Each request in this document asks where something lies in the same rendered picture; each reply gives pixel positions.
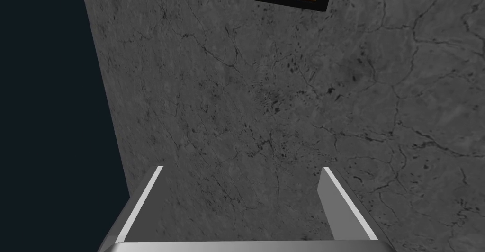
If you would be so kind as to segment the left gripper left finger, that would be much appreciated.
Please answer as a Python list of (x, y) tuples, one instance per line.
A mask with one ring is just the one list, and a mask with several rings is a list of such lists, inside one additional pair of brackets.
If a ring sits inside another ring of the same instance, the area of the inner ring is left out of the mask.
[(167, 194), (163, 179), (165, 174), (162, 166), (148, 170), (107, 233), (101, 247), (111, 247), (116, 243), (154, 241), (160, 207)]

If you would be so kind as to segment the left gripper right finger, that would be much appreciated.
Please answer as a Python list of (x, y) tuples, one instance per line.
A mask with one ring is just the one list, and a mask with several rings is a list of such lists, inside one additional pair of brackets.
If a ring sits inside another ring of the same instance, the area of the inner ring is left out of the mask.
[(317, 192), (335, 240), (388, 240), (335, 168), (322, 168)]

